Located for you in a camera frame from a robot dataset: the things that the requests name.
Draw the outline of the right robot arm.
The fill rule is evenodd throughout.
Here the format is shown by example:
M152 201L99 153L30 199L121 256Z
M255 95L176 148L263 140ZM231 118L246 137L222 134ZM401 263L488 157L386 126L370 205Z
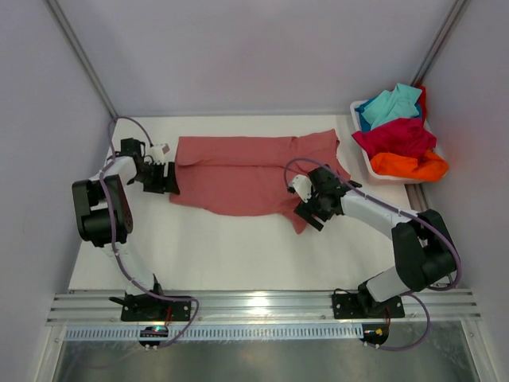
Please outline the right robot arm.
M336 318L381 318L390 311L401 318L403 295L460 273L449 231L432 209L401 210L367 194L356 181L341 181L324 166L295 176L287 189L300 198L295 214L317 231L334 216L346 216L367 224L392 243L394 266L359 284L355 292L334 297Z

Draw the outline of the salmon pink t shirt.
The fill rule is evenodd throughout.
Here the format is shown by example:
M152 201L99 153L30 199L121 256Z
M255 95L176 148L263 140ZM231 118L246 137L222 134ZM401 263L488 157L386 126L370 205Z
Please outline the salmon pink t shirt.
M294 212L300 198L286 184L319 163L349 178L339 145L334 130L277 138L183 136L174 160L180 192L169 199L224 216L280 214L302 233L307 223Z

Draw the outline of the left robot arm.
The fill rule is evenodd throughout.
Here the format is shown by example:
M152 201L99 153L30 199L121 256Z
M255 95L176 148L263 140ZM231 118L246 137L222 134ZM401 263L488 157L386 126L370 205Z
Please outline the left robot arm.
M121 306L124 322L188 320L186 300L164 294L157 276L130 242L134 218L125 188L138 182L145 193L178 194L169 152L166 143L125 138L96 175L72 185L81 239L100 248L126 280L123 297L110 299Z

